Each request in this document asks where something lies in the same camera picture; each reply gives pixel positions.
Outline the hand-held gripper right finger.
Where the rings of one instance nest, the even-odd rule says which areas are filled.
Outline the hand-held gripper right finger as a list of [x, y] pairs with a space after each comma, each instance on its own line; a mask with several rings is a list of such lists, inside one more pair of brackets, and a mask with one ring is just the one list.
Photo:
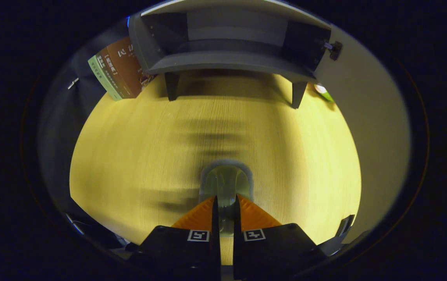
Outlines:
[[298, 224], [282, 224], [245, 196], [235, 200], [233, 276], [289, 281], [327, 260]]

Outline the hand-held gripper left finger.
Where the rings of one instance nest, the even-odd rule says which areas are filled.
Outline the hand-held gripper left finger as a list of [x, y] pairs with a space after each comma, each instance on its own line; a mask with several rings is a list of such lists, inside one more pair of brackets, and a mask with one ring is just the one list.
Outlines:
[[172, 226], [156, 226], [141, 244], [129, 244], [129, 263], [154, 281], [219, 281], [221, 247], [216, 196]]

